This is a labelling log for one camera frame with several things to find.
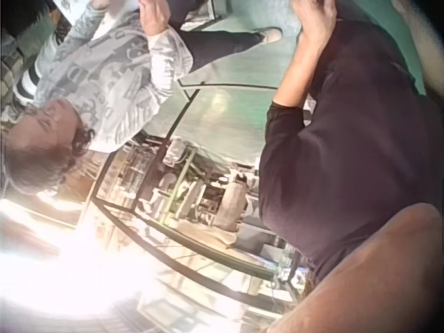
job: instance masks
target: woman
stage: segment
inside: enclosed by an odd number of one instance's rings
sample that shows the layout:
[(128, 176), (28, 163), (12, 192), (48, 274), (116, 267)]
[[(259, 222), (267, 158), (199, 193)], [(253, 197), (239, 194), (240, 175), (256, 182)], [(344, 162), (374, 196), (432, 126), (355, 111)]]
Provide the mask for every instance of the woman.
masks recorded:
[(140, 0), (140, 12), (92, 40), (108, 0), (92, 0), (39, 82), (34, 107), (8, 133), (6, 175), (19, 191), (53, 191), (89, 147), (110, 153), (137, 134), (172, 93), (174, 80), (282, 33), (181, 31), (201, 1)]

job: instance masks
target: person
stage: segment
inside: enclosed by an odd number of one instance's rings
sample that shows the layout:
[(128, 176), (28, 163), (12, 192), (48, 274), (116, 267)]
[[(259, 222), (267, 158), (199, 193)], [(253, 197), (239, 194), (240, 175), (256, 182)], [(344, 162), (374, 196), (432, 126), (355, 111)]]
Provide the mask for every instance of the person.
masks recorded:
[[(268, 111), (259, 209), (319, 284), (404, 208), (443, 211), (443, 115), (391, 36), (362, 13), (353, 20), (353, 6), (293, 7), (302, 33)], [(317, 105), (306, 127), (308, 93)]]
[(91, 41), (108, 3), (88, 5), (45, 69), (28, 114), (8, 133), (4, 169), (20, 192), (54, 191), (87, 148), (120, 148), (171, 96), (174, 80), (282, 37), (278, 28), (181, 31), (201, 0), (139, 0), (139, 12)]
[(265, 332), (444, 332), (442, 218), (403, 209)]

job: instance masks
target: black pants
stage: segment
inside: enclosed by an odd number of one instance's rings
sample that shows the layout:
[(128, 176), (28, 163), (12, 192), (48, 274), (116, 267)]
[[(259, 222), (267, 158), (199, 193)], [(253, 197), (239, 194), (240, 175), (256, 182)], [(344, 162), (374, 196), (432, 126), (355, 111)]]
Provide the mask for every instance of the black pants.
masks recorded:
[(202, 0), (168, 0), (170, 25), (176, 29), (193, 56), (191, 72), (218, 59), (247, 51), (262, 41), (259, 33), (229, 33), (227, 31), (182, 31), (189, 12), (197, 9)]

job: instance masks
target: fist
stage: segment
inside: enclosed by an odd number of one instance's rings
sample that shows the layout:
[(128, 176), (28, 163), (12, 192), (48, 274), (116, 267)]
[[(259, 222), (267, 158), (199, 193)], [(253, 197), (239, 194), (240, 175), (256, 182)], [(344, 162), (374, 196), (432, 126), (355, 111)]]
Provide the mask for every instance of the fist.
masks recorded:
[(171, 16), (167, 0), (139, 0), (140, 24), (147, 36), (155, 36), (168, 29)]
[(293, 9), (302, 24), (305, 39), (325, 46), (336, 26), (335, 0), (293, 0)]
[(110, 0), (91, 0), (91, 6), (95, 9), (105, 9), (110, 5)]

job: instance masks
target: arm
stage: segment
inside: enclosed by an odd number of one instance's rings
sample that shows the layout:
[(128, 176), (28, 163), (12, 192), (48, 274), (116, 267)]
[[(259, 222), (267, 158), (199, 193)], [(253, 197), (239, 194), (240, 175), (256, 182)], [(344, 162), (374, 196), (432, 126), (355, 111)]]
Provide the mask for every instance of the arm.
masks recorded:
[(64, 42), (58, 47), (48, 73), (51, 73), (57, 64), (94, 37), (107, 11), (108, 0), (92, 0), (87, 5), (85, 12), (73, 25)]
[(423, 332), (444, 299), (442, 218), (402, 210), (267, 332)]
[(323, 5), (317, 0), (293, 0), (293, 8), (301, 20), (303, 33), (273, 102), (301, 108), (319, 58), (336, 24), (336, 6), (334, 0), (325, 0)]
[(139, 132), (171, 96), (175, 62), (179, 58), (174, 38), (176, 32), (168, 26), (170, 12), (166, 0), (139, 0), (139, 7), (151, 63), (145, 66), (142, 88), (135, 96), (133, 109), (127, 112), (126, 120), (121, 124), (117, 142), (125, 142)]

